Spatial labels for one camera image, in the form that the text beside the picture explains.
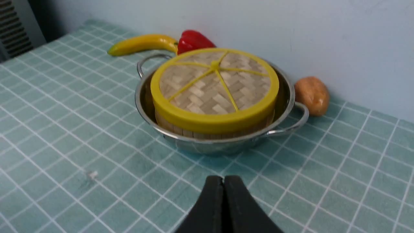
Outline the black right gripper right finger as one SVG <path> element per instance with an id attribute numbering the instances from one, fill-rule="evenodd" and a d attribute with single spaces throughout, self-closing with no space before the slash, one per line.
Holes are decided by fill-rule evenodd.
<path id="1" fill-rule="evenodd" d="M 224 233 L 282 233 L 247 190 L 239 176 L 224 178 Z"/>

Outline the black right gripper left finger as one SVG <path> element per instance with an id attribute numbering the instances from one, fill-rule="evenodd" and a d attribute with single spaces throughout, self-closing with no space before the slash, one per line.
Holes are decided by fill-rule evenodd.
<path id="1" fill-rule="evenodd" d="M 220 176 L 208 176 L 197 202 L 176 233 L 221 233 L 224 187 Z"/>

